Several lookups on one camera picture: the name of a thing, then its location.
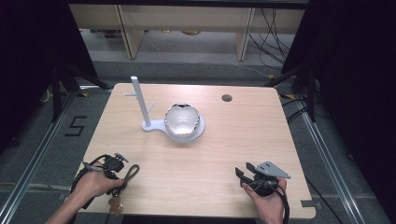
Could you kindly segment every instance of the cable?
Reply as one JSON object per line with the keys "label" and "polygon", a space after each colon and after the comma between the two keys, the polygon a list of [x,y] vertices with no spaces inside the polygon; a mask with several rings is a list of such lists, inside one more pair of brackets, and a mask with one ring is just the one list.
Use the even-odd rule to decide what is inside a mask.
{"label": "cable", "polygon": [[305,99],[290,100],[290,101],[286,102],[285,104],[283,104],[282,107],[285,106],[285,105],[288,105],[288,104],[290,104],[290,103],[298,102],[298,101],[305,101]]}
{"label": "cable", "polygon": [[266,44],[267,44],[269,47],[271,47],[271,48],[273,48],[273,49],[278,49],[279,52],[280,52],[280,54],[282,55],[283,60],[285,60],[285,59],[286,59],[286,55],[285,55],[285,52],[286,52],[286,51],[283,50],[283,49],[281,48],[280,45],[283,45],[286,49],[290,49],[290,48],[287,47],[287,46],[279,39],[279,37],[277,36],[277,29],[276,29],[276,9],[273,8],[273,20],[272,20],[272,22],[271,22],[271,25],[270,25],[269,21],[267,20],[267,18],[266,18],[266,16],[265,16],[265,13],[264,13],[264,10],[263,10],[263,9],[262,9],[262,15],[263,15],[263,17],[264,17],[264,19],[265,19],[265,22],[267,23],[267,26],[268,26],[268,34],[267,34],[267,37],[268,37],[269,34],[272,35],[273,39],[274,39],[275,42],[277,43],[277,48],[274,47],[274,46],[272,46],[272,45],[270,45],[270,44],[268,44],[268,43],[266,42],[267,37],[265,37],[265,39],[264,39],[263,41],[266,42]]}
{"label": "cable", "polygon": [[320,197],[320,199],[329,207],[330,211],[332,211],[332,214],[335,216],[335,218],[337,218],[337,220],[340,223],[343,223],[343,221],[341,220],[341,218],[335,213],[335,211],[332,209],[332,207],[327,203],[327,201],[323,198],[323,196],[320,194],[320,192],[317,190],[317,188],[315,188],[315,186],[312,184],[312,182],[308,179],[308,177],[305,176],[305,180],[306,182],[312,187],[312,189],[318,194],[318,196]]}

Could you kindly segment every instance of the black wire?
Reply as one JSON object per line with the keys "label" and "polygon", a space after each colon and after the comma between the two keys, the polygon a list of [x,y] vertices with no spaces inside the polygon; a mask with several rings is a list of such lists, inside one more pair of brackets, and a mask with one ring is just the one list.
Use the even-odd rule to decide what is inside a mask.
{"label": "black wire", "polygon": [[343,223],[343,221],[341,220],[341,218],[335,213],[335,211],[332,209],[332,207],[327,203],[327,201],[323,198],[323,196],[320,194],[320,192],[317,190],[317,188],[315,188],[315,186],[312,184],[311,181],[309,181],[309,179],[307,177],[305,177],[306,182],[312,187],[312,189],[314,189],[314,191],[318,194],[318,196],[320,197],[320,199],[329,207],[330,211],[332,211],[332,214],[337,218],[337,220],[340,223]]}
{"label": "black wire", "polygon": [[304,106],[303,108],[299,109],[298,111],[294,112],[291,116],[287,118],[288,123],[292,122],[298,116],[302,115],[308,107]]}
{"label": "black wire", "polygon": [[283,224],[287,224],[289,222],[290,207],[285,190],[283,190],[280,186],[278,186],[283,191],[283,194],[281,194],[279,190],[274,189],[271,185],[266,185],[266,186],[272,189],[280,197],[280,200],[282,200],[283,206],[285,207],[285,216],[283,216]]}
{"label": "black wire", "polygon": [[262,9],[262,15],[263,15],[263,17],[264,17],[264,19],[265,19],[265,22],[267,23],[267,26],[268,26],[268,31],[269,31],[269,32],[268,32],[268,34],[267,34],[267,37],[268,37],[269,34],[271,34],[271,35],[273,36],[275,42],[277,43],[277,48],[274,47],[274,46],[272,46],[272,45],[270,45],[270,44],[268,44],[268,43],[266,43],[266,44],[267,44],[269,47],[273,48],[273,49],[278,49],[279,52],[280,52],[280,54],[282,55],[283,60],[285,60],[285,59],[286,59],[286,55],[285,55],[285,52],[286,52],[286,51],[283,50],[279,44],[283,45],[286,49],[290,49],[290,48],[288,48],[288,47],[279,39],[279,37],[277,36],[277,29],[276,29],[276,9],[273,8],[273,20],[272,20],[272,22],[271,22],[271,25],[270,25],[269,21],[267,20],[267,18],[266,18],[266,16],[265,16],[265,13],[264,13],[264,10],[263,10],[263,9]]}
{"label": "black wire", "polygon": [[278,57],[275,56],[275,54],[271,53],[270,51],[268,51],[267,49],[264,49],[262,46],[264,43],[262,43],[261,45],[259,43],[256,42],[256,40],[253,38],[253,36],[251,36],[251,34],[249,34],[249,37],[251,38],[251,40],[253,41],[253,43],[256,45],[256,47],[261,51],[266,53],[268,56],[270,56],[271,58],[277,60],[279,63],[284,63],[281,59],[279,59]]}
{"label": "black wire", "polygon": [[293,103],[293,102],[298,102],[298,101],[305,101],[305,99],[290,100],[290,101],[286,102],[285,104],[283,104],[282,106],[288,105],[288,104]]}

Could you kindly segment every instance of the forearm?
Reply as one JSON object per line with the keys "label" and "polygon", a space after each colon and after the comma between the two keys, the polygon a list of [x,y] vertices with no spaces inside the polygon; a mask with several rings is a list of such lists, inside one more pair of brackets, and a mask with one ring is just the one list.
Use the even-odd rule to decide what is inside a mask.
{"label": "forearm", "polygon": [[78,210],[88,201],[84,195],[70,194],[66,202],[46,222],[47,224],[68,223]]}

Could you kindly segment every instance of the wrist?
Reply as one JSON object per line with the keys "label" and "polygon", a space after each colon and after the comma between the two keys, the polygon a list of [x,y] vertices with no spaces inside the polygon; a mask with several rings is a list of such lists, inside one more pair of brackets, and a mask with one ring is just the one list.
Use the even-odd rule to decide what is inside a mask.
{"label": "wrist", "polygon": [[91,198],[87,194],[72,192],[67,198],[66,202],[73,204],[72,206],[78,211],[85,203],[87,203]]}

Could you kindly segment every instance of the hand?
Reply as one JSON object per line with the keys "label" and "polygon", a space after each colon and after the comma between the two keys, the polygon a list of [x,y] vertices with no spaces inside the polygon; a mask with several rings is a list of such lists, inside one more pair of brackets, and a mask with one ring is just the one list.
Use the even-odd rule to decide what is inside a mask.
{"label": "hand", "polygon": [[[280,193],[283,193],[280,187],[285,190],[286,193],[286,186],[287,182],[283,178],[277,179],[279,182],[278,189]],[[259,217],[264,223],[268,224],[277,224],[283,222],[283,213],[285,207],[280,199],[279,195],[276,193],[272,193],[271,195],[262,197],[258,195],[251,186],[247,185],[246,183],[242,184],[247,195],[251,198],[251,200],[256,205],[257,212],[259,213]]]}
{"label": "hand", "polygon": [[101,196],[108,190],[119,187],[123,179],[109,179],[103,171],[89,171],[77,183],[66,202],[52,215],[47,224],[69,223],[70,219],[91,198]]}
{"label": "hand", "polygon": [[108,190],[121,186],[123,179],[109,179],[104,172],[89,171],[77,183],[72,194],[91,199],[105,194]]}

